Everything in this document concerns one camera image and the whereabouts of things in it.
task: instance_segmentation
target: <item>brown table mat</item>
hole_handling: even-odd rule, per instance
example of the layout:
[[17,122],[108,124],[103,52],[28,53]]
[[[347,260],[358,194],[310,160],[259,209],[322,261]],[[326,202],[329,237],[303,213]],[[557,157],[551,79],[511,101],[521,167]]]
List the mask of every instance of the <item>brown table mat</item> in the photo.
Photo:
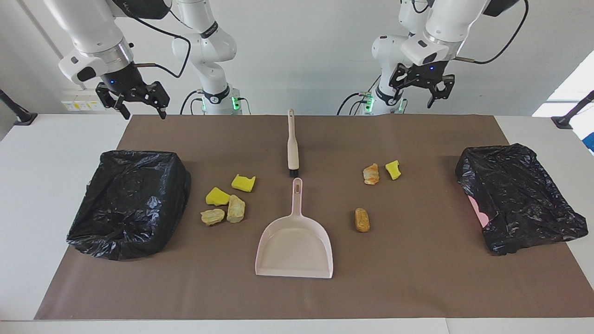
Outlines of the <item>brown table mat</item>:
[[[290,213],[285,116],[134,116],[119,149],[177,152],[192,174],[165,249],[109,261],[69,247],[35,319],[594,317],[594,294],[566,244],[504,257],[486,249],[454,168],[469,146],[507,144],[492,116],[297,116],[304,215],[327,230],[334,277],[254,273],[264,228]],[[383,168],[398,159],[402,176]],[[364,167],[380,165],[365,185]],[[253,193],[230,187],[257,176]],[[240,224],[207,228],[213,187],[247,203]],[[357,207],[371,231],[353,227]]]

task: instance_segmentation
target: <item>dustpan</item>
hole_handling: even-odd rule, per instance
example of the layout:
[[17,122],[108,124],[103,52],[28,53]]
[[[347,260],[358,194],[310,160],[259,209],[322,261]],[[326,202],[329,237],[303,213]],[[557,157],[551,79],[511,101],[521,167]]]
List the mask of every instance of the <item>dustpan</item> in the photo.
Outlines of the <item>dustpan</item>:
[[256,254],[256,275],[332,278],[332,248],[326,230],[301,213],[303,180],[293,180],[293,207],[270,223]]

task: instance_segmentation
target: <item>black stand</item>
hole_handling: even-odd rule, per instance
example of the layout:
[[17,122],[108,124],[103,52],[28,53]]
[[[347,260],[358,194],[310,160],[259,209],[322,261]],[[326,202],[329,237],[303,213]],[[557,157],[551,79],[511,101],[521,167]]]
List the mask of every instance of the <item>black stand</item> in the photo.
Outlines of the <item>black stand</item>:
[[0,100],[2,100],[6,105],[12,110],[13,113],[17,116],[17,120],[14,125],[30,125],[37,117],[37,113],[29,112],[25,108],[18,105],[14,102],[3,90],[0,89]]
[[573,109],[570,112],[568,112],[567,115],[551,117],[551,119],[553,120],[553,123],[555,123],[555,125],[559,129],[573,130],[571,125],[569,125],[569,121],[571,120],[571,118],[573,116],[577,115],[582,109],[584,109],[584,107],[588,103],[592,102],[593,99],[594,99],[594,90],[591,91],[590,94],[588,94],[588,96],[584,97],[583,100],[578,102],[577,106],[573,107]]

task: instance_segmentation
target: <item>brush handle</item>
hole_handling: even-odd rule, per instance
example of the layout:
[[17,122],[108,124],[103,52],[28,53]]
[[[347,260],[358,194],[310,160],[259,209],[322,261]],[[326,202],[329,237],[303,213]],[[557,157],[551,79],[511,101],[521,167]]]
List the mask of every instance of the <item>brush handle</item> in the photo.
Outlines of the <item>brush handle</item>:
[[293,179],[293,206],[291,208],[291,216],[302,216],[301,214],[301,197],[303,195],[303,180],[300,178]]
[[299,147],[297,146],[297,138],[295,137],[295,111],[289,109],[287,113],[289,121],[289,140],[287,141],[287,162],[289,169],[299,169]]

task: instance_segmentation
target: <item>trash bag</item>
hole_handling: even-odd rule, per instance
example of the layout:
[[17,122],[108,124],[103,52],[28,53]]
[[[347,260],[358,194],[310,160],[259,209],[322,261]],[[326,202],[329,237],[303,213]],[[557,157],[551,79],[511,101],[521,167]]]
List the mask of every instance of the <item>trash bag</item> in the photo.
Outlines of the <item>trash bag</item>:
[[489,217],[482,233],[497,255],[588,234],[586,219],[567,204],[528,147],[469,147],[456,166],[458,183]]
[[189,191],[190,175],[175,153],[104,152],[67,243],[109,260],[157,253],[181,220]]

